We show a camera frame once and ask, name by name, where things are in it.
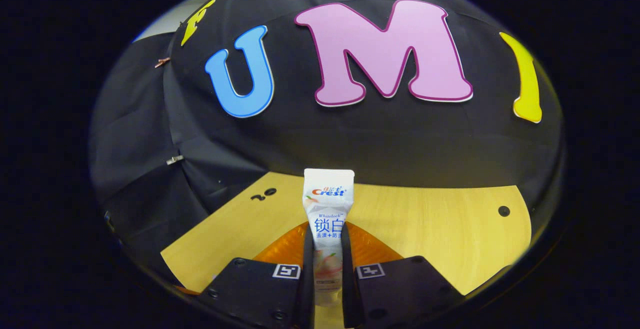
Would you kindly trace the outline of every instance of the blue letter u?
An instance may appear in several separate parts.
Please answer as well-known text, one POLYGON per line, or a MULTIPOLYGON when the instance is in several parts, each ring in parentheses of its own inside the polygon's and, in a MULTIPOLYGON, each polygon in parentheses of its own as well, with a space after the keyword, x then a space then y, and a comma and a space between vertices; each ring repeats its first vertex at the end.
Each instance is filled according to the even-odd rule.
POLYGON ((274 98, 274 76, 265 53, 263 37, 267 34, 264 25, 243 33, 235 41, 235 48, 242 49, 246 58, 253 89, 247 95, 238 95, 229 78, 227 57, 229 51, 222 49, 208 58, 204 70, 224 111, 236 118, 248 118, 260 114, 274 98))

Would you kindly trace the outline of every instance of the light wood surface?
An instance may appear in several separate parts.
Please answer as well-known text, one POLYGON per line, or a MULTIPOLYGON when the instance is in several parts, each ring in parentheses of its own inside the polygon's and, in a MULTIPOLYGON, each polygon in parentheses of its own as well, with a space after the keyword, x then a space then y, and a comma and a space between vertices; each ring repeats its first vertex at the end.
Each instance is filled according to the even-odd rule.
MULTIPOLYGON (((307 220, 304 177, 268 172, 162 251, 178 280, 202 291, 236 257, 254 258, 307 220), (269 188, 277 192, 250 198, 269 188)), ((531 220, 515 185, 411 188, 355 184, 347 220, 407 258, 425 257, 460 293, 468 294, 528 248, 531 220), (500 206, 510 209, 502 217, 500 206)), ((316 306, 316 328, 340 328, 342 311, 316 306)))

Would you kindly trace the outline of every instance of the orange plastic part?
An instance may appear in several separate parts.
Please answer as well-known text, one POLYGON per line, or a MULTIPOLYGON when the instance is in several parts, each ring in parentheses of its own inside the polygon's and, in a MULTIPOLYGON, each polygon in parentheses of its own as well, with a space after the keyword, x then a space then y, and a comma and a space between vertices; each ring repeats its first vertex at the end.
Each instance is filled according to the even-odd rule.
MULTIPOLYGON (((396 261, 403 257, 365 229, 347 222, 353 268, 374 263, 396 261)), ((302 267, 308 222, 296 226, 272 242, 254 261, 302 267)))

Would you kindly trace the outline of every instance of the pink letter m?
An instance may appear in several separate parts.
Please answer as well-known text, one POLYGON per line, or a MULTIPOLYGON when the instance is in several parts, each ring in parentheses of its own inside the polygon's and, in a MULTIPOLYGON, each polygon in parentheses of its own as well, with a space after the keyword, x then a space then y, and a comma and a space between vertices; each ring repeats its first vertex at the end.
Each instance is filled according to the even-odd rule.
POLYGON ((347 54, 378 92, 391 98, 413 51, 416 75, 409 82, 413 96, 434 102, 468 101, 473 87, 462 72, 446 16, 447 12, 437 5, 398 0, 386 29, 381 30, 342 3, 301 12, 295 23, 311 30, 322 73, 322 86, 316 90, 315 100, 322 106, 335 107, 364 99, 365 87, 352 78, 347 54))

